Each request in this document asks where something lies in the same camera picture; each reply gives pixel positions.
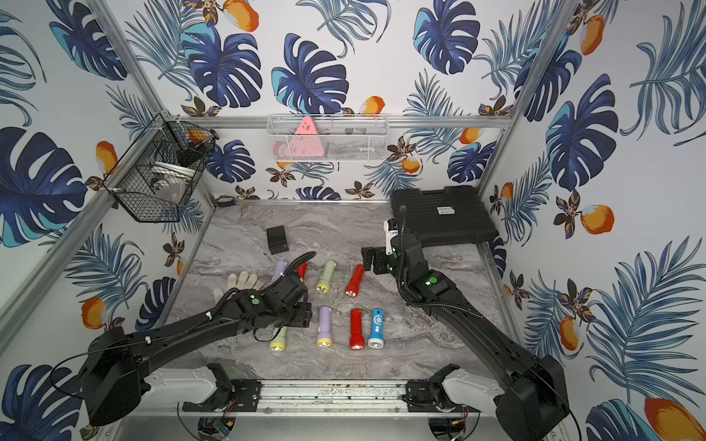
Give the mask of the green flashlight back row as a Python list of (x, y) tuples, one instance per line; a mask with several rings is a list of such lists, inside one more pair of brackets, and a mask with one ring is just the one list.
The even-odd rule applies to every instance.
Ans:
[(327, 294), (331, 290), (332, 279), (336, 271), (338, 263), (334, 260), (327, 260), (323, 267), (321, 277), (317, 282), (316, 291), (319, 293)]

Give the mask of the purple flashlight front row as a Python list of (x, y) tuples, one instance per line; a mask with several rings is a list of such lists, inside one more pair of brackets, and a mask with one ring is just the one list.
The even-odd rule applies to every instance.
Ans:
[(328, 306), (322, 306), (318, 316), (317, 346), (331, 347), (331, 345), (333, 345), (331, 309)]

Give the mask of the red flashlight front row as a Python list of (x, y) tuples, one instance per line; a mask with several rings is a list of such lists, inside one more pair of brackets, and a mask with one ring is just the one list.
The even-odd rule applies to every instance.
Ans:
[(362, 311), (359, 309), (350, 311), (349, 347), (351, 350), (362, 350), (365, 347), (365, 339), (362, 334)]

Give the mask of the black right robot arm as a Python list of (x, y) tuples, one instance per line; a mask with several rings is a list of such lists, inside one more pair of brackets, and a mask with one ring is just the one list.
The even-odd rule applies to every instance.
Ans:
[(413, 233), (361, 250), (365, 270), (395, 277), (405, 303), (449, 328), (492, 373), (498, 391), (486, 400), (459, 367), (438, 373), (441, 405), (493, 413), (513, 440), (542, 440), (570, 415), (566, 376), (552, 356), (538, 358), (485, 318), (445, 274), (432, 269)]

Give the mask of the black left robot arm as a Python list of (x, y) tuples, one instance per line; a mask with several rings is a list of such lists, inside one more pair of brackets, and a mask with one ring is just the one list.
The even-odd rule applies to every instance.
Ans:
[(311, 318), (308, 288), (292, 273), (262, 290), (231, 288), (215, 306), (170, 325), (104, 332), (88, 347), (78, 373), (88, 420), (107, 426), (127, 416), (148, 391), (145, 379), (192, 351), (270, 326), (306, 328)]

